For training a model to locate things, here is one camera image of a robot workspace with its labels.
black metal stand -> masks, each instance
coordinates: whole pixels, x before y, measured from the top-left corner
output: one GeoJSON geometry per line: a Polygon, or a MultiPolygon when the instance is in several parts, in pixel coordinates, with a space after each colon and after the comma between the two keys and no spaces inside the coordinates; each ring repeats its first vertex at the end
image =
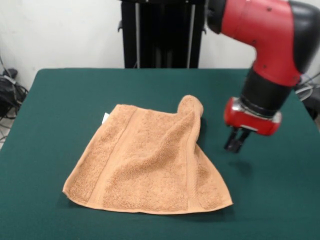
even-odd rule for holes
{"type": "Polygon", "coordinates": [[[126,68],[197,68],[204,0],[127,0],[121,4],[126,68]]]}

towel tag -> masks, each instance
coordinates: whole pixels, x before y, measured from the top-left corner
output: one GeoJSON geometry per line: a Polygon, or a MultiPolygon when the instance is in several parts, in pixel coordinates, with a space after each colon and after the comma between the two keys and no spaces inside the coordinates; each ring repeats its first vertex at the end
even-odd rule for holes
{"type": "Polygon", "coordinates": [[[102,124],[104,124],[104,122],[108,119],[108,117],[109,117],[109,114],[105,112],[102,119],[102,124]]]}

towel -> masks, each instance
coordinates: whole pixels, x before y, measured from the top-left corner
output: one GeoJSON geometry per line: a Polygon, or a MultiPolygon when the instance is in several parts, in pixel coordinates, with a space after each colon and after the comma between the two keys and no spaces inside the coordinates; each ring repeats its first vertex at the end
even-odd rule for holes
{"type": "Polygon", "coordinates": [[[232,205],[223,178],[197,145],[203,110],[191,95],[177,113],[118,104],[63,193],[88,208],[128,213],[188,214],[232,205]]]}

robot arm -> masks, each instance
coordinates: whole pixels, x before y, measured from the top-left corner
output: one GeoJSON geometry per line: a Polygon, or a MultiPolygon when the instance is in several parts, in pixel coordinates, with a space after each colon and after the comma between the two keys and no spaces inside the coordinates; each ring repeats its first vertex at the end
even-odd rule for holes
{"type": "Polygon", "coordinates": [[[224,112],[232,127],[225,149],[237,153],[251,132],[269,136],[280,126],[279,110],[319,48],[320,10],[295,1],[210,0],[207,23],[256,49],[240,97],[232,97],[224,112]]]}

table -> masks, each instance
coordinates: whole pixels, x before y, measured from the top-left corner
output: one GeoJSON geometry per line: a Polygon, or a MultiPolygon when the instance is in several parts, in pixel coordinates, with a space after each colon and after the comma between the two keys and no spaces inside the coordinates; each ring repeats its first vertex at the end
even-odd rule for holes
{"type": "Polygon", "coordinates": [[[0,152],[0,239],[308,240],[320,238],[320,134],[292,93],[283,125],[223,149],[223,110],[240,69],[44,69],[0,152]],[[210,213],[148,215],[93,210],[62,194],[68,175],[116,104],[176,112],[184,95],[204,106],[199,145],[234,205],[210,213]]]}

